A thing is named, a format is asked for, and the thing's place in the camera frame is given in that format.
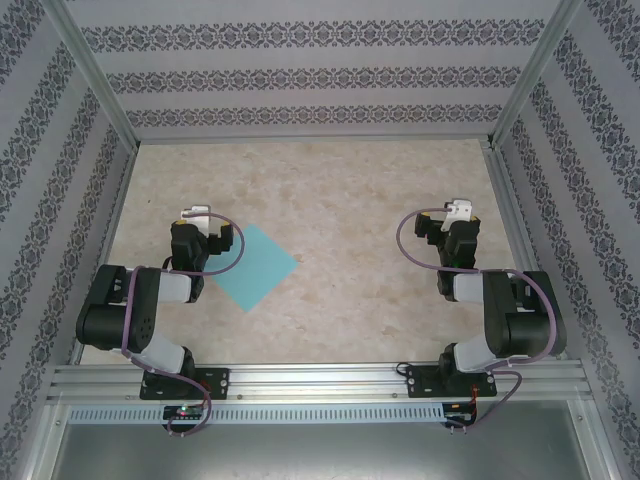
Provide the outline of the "grey sheet metal panel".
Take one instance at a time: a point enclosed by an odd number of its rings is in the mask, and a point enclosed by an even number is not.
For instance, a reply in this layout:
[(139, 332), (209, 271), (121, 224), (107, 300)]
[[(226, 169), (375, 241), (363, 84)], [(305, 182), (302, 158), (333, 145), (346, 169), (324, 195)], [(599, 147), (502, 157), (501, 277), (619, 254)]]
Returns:
[(513, 402), (467, 433), (436, 423), (69, 424), (52, 480), (620, 480), (584, 415)]

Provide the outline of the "aluminium corner post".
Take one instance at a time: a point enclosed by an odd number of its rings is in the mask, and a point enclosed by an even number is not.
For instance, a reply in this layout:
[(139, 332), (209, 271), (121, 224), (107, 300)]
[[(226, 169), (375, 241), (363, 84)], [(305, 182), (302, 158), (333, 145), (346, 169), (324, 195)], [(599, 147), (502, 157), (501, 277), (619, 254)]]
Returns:
[(65, 0), (40, 1), (120, 139), (128, 147), (137, 148), (139, 139), (135, 130)]
[(522, 110), (530, 92), (542, 75), (560, 39), (582, 4), (582, 0), (559, 0), (549, 22), (541, 33), (533, 53), (527, 61), (514, 90), (504, 105), (495, 127), (489, 135), (492, 149), (501, 145)]

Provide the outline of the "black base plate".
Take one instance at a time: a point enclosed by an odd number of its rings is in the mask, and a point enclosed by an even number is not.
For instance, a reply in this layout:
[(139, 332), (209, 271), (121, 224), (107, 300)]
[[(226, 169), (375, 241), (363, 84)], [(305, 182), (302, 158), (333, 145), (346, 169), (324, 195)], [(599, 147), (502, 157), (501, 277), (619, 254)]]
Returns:
[[(226, 368), (196, 368), (192, 380), (205, 388), (212, 400), (225, 400), (230, 371)], [(139, 391), (142, 400), (200, 400), (200, 389), (181, 380), (145, 372)]]
[(473, 393), (480, 398), (497, 395), (496, 384), (486, 373), (445, 372), (436, 365), (409, 365), (405, 373), (410, 398), (467, 398)]

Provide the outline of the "aluminium side rail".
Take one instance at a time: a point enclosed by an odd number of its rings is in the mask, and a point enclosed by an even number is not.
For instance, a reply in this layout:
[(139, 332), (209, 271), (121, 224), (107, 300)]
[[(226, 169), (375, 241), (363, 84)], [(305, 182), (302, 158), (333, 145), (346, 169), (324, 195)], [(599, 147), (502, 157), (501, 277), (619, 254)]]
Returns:
[(490, 285), (499, 292), (490, 306), (502, 321), (494, 337), (509, 341), (506, 351), (526, 354), (532, 360), (561, 356), (566, 348), (567, 332), (551, 281), (534, 258), (506, 167), (490, 147), (485, 147), (483, 154), (516, 264), (509, 283), (491, 276)]
[(114, 189), (108, 196), (109, 202), (106, 204), (107, 209), (98, 223), (99, 236), (97, 237), (97, 250), (95, 255), (91, 258), (90, 270), (82, 277), (82, 281), (80, 283), (81, 289), (79, 292), (81, 295), (77, 298), (77, 311), (74, 313), (71, 324), (71, 343), (69, 345), (68, 355), (64, 360), (66, 365), (78, 365), (82, 358), (84, 347), (78, 342), (76, 333), (78, 317), (81, 313), (82, 307), (84, 306), (86, 297), (90, 292), (96, 273), (100, 266), (107, 261), (112, 248), (118, 217), (122, 210), (124, 197), (126, 196), (126, 190), (128, 188), (128, 182), (130, 181), (139, 149), (140, 144), (137, 144), (124, 160), (122, 169), (115, 178), (116, 182), (114, 183)]

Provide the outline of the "teal paper sheet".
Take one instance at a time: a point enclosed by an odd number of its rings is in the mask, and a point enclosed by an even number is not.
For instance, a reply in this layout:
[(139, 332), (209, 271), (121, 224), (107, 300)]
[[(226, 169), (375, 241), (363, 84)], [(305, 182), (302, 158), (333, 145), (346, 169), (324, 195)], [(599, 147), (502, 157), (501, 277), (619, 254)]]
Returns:
[(244, 312), (249, 312), (296, 269), (298, 262), (257, 226), (248, 225), (243, 233), (242, 259), (211, 280)]

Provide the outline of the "aluminium frame strut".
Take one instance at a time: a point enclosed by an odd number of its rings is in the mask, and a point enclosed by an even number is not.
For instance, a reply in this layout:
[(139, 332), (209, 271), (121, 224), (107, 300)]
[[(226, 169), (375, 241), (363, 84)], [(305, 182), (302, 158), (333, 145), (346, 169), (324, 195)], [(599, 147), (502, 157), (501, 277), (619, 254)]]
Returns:
[(615, 458), (611, 443), (607, 436), (594, 400), (587, 400), (584, 403), (585, 419), (589, 424), (594, 447), (597, 450), (599, 469), (602, 471), (604, 480), (623, 480), (620, 468)]
[(46, 405), (28, 450), (20, 480), (51, 480), (65, 434), (70, 407)]

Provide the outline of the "aluminium cross rail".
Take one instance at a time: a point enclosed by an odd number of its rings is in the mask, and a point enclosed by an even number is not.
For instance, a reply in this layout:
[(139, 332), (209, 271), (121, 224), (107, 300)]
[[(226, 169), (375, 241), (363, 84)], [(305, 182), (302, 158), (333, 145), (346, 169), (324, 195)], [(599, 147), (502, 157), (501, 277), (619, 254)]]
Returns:
[(489, 136), (474, 134), (413, 134), (413, 135), (293, 135), (293, 136), (226, 136), (142, 139), (141, 145), (187, 144), (257, 144), (257, 143), (322, 143), (322, 142), (396, 142), (396, 141), (465, 141), (490, 143)]

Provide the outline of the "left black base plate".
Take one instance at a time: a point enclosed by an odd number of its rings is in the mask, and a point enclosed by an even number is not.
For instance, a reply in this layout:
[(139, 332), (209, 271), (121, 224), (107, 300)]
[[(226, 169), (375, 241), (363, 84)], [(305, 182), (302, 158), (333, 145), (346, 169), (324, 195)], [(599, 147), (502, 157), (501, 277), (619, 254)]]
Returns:
[[(212, 400), (225, 400), (230, 371), (226, 368), (196, 368), (192, 380), (205, 388)], [(139, 391), (142, 400), (200, 400), (200, 389), (181, 380), (145, 372)]]

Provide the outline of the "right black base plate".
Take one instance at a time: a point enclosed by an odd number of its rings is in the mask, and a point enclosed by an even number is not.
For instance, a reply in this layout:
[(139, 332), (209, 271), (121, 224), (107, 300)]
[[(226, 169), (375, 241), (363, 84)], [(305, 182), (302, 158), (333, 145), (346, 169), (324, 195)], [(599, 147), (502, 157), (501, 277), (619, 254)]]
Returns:
[(473, 393), (480, 398), (497, 395), (496, 384), (486, 373), (445, 372), (436, 365), (409, 365), (405, 373), (410, 398), (467, 398)]

